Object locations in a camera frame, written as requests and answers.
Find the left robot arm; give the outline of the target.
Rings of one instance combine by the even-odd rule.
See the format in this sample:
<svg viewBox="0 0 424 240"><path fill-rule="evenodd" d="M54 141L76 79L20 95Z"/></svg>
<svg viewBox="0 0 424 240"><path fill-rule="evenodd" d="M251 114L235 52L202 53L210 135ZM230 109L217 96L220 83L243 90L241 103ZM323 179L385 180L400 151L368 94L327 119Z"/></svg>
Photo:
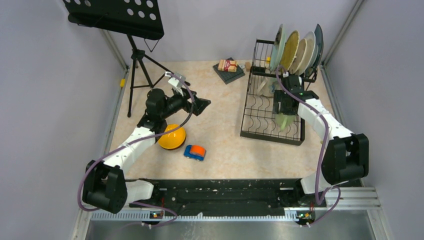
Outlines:
<svg viewBox="0 0 424 240"><path fill-rule="evenodd" d="M78 187L79 207L84 211L105 210L118 213L129 193L125 173L145 150L162 136L181 129L192 115L200 115L210 104L195 91L182 88L169 97L160 88L147 93L144 115L131 135L115 150L90 161Z"/></svg>

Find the cream floral ceramic plate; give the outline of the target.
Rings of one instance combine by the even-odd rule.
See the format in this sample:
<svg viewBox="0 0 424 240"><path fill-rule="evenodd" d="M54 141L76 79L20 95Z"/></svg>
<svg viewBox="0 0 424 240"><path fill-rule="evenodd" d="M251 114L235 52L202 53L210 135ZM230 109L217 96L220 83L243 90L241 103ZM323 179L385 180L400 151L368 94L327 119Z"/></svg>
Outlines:
<svg viewBox="0 0 424 240"><path fill-rule="evenodd" d="M299 41L297 52L296 52L296 55L295 55L295 59L294 59L292 65L289 68L290 74L294 75L299 70L300 65L301 65L303 58L304 58L304 54L305 54L307 45L308 45L308 43L307 43L307 40L305 38L303 38Z"/></svg>

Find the light green round plate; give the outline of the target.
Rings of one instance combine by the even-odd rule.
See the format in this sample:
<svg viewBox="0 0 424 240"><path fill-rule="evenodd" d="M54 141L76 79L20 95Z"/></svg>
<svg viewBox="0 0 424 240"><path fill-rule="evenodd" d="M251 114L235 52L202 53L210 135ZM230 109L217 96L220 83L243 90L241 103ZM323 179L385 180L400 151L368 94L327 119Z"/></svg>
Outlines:
<svg viewBox="0 0 424 240"><path fill-rule="evenodd" d="M280 24L278 32L275 36L274 45L270 56L269 70L271 73L274 72L280 64L285 48L285 42L286 30L284 28L284 25Z"/></svg>

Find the yellow-rimmed patterned plate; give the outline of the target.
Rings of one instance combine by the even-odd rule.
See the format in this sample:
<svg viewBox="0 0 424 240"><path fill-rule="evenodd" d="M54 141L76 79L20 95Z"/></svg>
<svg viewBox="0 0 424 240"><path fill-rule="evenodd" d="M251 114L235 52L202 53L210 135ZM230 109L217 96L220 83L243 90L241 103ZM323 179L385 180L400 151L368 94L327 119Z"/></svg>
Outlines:
<svg viewBox="0 0 424 240"><path fill-rule="evenodd" d="M287 38L285 42L283 54L280 60L280 65L283 66L286 72L290 72L290 67L292 66L296 58L299 42L300 42L299 31L294 30L289 35L289 37Z"/></svg>

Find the blue orange toy car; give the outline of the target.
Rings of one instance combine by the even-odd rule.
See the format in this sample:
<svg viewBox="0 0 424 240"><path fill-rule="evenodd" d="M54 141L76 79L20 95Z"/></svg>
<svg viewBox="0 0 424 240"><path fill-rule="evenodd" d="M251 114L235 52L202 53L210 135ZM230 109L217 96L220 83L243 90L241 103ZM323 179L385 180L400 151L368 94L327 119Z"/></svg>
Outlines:
<svg viewBox="0 0 424 240"><path fill-rule="evenodd" d="M206 156L206 149L200 145L187 145L184 150L184 156L189 159L194 159L196 161L202 162Z"/></svg>

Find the light green mug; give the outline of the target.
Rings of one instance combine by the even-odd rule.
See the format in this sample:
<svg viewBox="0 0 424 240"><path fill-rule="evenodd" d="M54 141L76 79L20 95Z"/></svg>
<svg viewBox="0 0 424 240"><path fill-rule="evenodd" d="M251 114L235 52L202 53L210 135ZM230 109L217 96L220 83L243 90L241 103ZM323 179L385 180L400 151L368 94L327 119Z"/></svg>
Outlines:
<svg viewBox="0 0 424 240"><path fill-rule="evenodd" d="M279 127L280 131L284 131L287 127L289 127L295 121L295 119L295 115L287 115L283 113L274 115L275 123Z"/></svg>

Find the teal square plate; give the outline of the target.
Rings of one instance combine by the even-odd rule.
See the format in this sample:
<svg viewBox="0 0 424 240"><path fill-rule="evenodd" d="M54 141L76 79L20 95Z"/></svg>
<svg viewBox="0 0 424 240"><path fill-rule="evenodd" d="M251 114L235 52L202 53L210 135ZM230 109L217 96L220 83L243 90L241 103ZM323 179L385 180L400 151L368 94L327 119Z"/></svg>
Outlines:
<svg viewBox="0 0 424 240"><path fill-rule="evenodd" d="M318 67L324 50L324 34L321 25L318 23L314 30L315 34L315 49L312 57L312 62L307 69L307 77L310 77L314 70Z"/></svg>

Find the black wire dish rack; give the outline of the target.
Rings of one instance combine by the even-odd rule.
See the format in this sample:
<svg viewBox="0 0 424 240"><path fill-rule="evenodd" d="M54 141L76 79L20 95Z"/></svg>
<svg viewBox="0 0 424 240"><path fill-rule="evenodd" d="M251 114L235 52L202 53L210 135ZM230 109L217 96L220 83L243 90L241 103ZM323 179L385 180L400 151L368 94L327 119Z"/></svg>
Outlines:
<svg viewBox="0 0 424 240"><path fill-rule="evenodd" d="M275 76L269 72L270 61L267 59L271 56L273 46L274 42L271 40L255 41L251 68L248 71L240 136L300 146L305 140L305 120L297 116L292 124L281 129L273 113L274 94L259 90L264 80Z"/></svg>

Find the beige mug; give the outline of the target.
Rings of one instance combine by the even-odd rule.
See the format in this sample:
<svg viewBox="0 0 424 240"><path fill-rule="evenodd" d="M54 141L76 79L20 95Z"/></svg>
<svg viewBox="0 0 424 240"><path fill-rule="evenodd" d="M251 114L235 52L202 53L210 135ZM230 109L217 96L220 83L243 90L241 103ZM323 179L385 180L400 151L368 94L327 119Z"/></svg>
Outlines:
<svg viewBox="0 0 424 240"><path fill-rule="evenodd" d="M277 86L278 82L275 77L262 76L256 90L256 95L272 98Z"/></svg>

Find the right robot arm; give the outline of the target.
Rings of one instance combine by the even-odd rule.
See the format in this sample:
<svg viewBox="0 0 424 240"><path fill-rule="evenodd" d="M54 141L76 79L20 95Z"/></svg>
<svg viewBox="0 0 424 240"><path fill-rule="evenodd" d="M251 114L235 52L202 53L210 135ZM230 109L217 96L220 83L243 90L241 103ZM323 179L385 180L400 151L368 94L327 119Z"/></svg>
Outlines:
<svg viewBox="0 0 424 240"><path fill-rule="evenodd" d="M320 193L333 186L369 174L369 139L343 126L311 90L305 91L296 75L278 76L281 89L274 93L273 111L287 117L300 117L320 137L321 149L315 173L296 181L293 200L307 206Z"/></svg>

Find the yellow bowl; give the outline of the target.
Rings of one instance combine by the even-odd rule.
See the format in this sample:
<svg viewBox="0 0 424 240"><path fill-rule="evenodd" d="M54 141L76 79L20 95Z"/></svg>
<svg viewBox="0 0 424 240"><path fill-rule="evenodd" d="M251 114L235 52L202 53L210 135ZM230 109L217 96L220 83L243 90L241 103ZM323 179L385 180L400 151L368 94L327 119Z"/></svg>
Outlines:
<svg viewBox="0 0 424 240"><path fill-rule="evenodd" d="M169 132L171 130L176 129L178 126L178 124L169 124L166 127L165 131ZM187 133L185 129L183 127L180 127L175 131L162 135L157 141L157 143L165 150L175 150L185 143L186 138Z"/></svg>

